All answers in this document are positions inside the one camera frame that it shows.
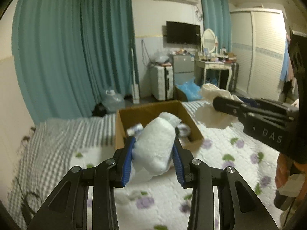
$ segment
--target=bed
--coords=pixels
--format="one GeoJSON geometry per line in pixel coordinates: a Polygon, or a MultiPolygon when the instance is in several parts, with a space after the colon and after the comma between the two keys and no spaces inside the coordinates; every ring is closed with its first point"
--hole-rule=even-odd
{"type": "MultiPolygon", "coordinates": [[[[183,102],[192,118],[203,101],[183,102]]],[[[204,136],[194,157],[209,166],[234,166],[259,196],[279,225],[281,211],[274,207],[275,170],[278,152],[245,135],[243,125],[234,123],[224,130],[208,129],[196,121],[204,136]]],[[[30,207],[37,211],[56,184],[74,165],[96,166],[114,153],[115,115],[103,118],[61,120],[41,123],[23,150],[9,192],[9,213],[22,228],[26,224],[21,213],[21,191],[39,195],[29,196],[30,207]]],[[[215,228],[219,229],[218,197],[214,190],[215,228]]],[[[120,229],[186,229],[188,225],[191,189],[184,190],[177,182],[174,169],[153,177],[148,182],[129,184],[115,190],[116,211],[120,229]]],[[[87,228],[91,229],[92,188],[87,204],[87,228]]]]}

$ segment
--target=screw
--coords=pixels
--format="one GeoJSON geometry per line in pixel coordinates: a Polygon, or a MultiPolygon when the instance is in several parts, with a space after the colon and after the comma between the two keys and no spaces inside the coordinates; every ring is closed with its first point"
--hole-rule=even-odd
{"type": "Polygon", "coordinates": [[[112,158],[109,158],[109,159],[106,160],[106,164],[107,164],[107,165],[112,165],[112,164],[114,164],[114,163],[115,163],[115,160],[112,159],[112,158]]]}
{"type": "Polygon", "coordinates": [[[226,170],[227,170],[229,173],[234,173],[234,172],[235,172],[234,167],[231,167],[231,166],[228,166],[228,167],[226,168],[226,170]]]}
{"type": "Polygon", "coordinates": [[[200,164],[201,164],[201,161],[198,160],[198,159],[193,159],[193,160],[192,160],[192,163],[193,163],[194,165],[200,165],[200,164]]]}
{"type": "Polygon", "coordinates": [[[72,171],[73,173],[78,173],[78,172],[80,171],[80,167],[79,167],[79,166],[73,166],[72,169],[71,169],[71,171],[72,171]]]}

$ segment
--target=curtain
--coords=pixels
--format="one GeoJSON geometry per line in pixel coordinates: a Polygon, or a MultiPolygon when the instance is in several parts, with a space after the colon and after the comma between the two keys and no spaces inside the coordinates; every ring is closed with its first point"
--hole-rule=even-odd
{"type": "Polygon", "coordinates": [[[210,28],[218,38],[218,49],[231,51],[231,20],[228,0],[201,0],[204,29],[210,28]]]}
{"type": "Polygon", "coordinates": [[[115,88],[131,94],[131,0],[81,0],[83,48],[96,100],[115,88]]]}
{"type": "Polygon", "coordinates": [[[18,0],[12,53],[36,124],[53,117],[90,117],[109,87],[122,95],[130,92],[130,3],[18,0]]]}

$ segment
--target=television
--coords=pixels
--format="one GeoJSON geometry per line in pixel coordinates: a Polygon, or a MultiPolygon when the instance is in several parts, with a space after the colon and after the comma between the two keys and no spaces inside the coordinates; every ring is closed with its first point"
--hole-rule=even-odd
{"type": "Polygon", "coordinates": [[[178,44],[201,44],[201,27],[181,22],[166,22],[166,42],[178,44]]]}

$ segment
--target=sliding wardrobe door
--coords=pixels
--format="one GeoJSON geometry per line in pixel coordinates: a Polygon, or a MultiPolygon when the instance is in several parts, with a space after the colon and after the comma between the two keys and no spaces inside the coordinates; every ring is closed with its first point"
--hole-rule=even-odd
{"type": "Polygon", "coordinates": [[[286,30],[281,11],[252,11],[254,60],[248,93],[251,97],[278,100],[286,30]]]}
{"type": "Polygon", "coordinates": [[[237,56],[237,92],[246,95],[251,73],[253,33],[251,12],[232,12],[232,52],[237,56]]]}

